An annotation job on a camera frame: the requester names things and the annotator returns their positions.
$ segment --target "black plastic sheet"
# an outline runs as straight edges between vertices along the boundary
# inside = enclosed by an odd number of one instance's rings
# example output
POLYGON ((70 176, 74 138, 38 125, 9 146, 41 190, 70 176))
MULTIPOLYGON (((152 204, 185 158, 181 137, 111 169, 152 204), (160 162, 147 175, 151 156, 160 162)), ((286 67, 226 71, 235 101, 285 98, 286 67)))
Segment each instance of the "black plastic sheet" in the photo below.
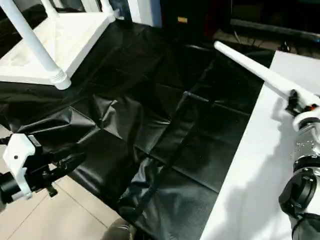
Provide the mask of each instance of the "black plastic sheet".
MULTIPOLYGON (((250 57, 269 67, 273 55, 250 57)), ((71 177, 151 238, 199 239, 262 80, 212 47, 118 21, 71 81, 0 82, 0 124, 48 150, 82 145, 71 177)))

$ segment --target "white tabletop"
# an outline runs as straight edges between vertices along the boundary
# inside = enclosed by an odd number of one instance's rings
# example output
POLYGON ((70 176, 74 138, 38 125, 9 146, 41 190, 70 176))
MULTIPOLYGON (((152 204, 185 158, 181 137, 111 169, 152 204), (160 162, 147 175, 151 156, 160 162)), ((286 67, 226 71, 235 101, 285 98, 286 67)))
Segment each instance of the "white tabletop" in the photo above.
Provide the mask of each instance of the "white tabletop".
MULTIPOLYGON (((277 51, 270 68, 320 94, 320 60, 277 51)), ((296 136, 286 104, 263 85, 200 240, 291 240, 278 203, 292 176, 296 136)))

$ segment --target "beige floor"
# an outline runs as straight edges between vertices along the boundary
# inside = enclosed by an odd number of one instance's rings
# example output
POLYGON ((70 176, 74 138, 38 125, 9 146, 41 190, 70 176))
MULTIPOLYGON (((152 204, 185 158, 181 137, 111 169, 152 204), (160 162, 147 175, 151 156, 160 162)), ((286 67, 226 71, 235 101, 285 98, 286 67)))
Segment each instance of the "beige floor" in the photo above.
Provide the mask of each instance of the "beige floor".
MULTIPOLYGON (((8 136, 0 125, 0 138, 8 136)), ((0 146, 0 156, 5 147, 0 146)), ((5 163, 0 157, 0 172, 5 163)), ((0 240, 100 240, 118 214, 69 177, 55 183, 58 195, 45 190, 19 199, 0 214, 0 240)))

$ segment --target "white wall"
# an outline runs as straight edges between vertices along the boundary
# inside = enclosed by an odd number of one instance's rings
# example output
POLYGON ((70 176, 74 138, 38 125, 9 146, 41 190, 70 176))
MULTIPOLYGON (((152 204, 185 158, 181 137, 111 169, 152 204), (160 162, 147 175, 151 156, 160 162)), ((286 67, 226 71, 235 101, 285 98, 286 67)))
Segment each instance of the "white wall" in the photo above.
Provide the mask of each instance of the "white wall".
POLYGON ((161 27, 160 0, 128 0, 132 21, 161 27))

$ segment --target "white pole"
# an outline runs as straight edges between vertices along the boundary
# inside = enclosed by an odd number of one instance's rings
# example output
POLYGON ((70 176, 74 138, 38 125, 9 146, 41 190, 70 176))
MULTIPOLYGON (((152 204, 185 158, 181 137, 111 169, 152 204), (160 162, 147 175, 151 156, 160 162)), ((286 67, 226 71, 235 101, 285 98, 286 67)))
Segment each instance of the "white pole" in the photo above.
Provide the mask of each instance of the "white pole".
POLYGON ((101 6, 102 6, 102 12, 110 15, 114 15, 114 10, 109 2, 109 0, 101 0, 101 6))
POLYGON ((257 75, 262 80, 268 82, 274 88, 278 89, 285 95, 289 96, 290 91, 294 89, 300 94, 304 104, 308 106, 317 104, 318 106, 320 106, 320 98, 314 95, 312 92, 309 92, 300 85, 295 84, 294 82, 250 59, 240 52, 237 52, 236 50, 228 47, 227 45, 224 45, 219 41, 216 41, 214 43, 214 48, 234 60, 236 63, 240 64, 245 69, 257 75))
POLYGON ((71 81, 67 74, 53 61, 42 43, 39 41, 17 6, 12 0, 0 0, 0 6, 10 19, 16 30, 23 37, 35 57, 49 73, 51 82, 59 90, 70 87, 71 81))
POLYGON ((59 14, 57 13, 54 6, 52 6, 50 0, 41 0, 41 2, 43 4, 45 12, 49 18, 58 18, 59 17, 59 14))

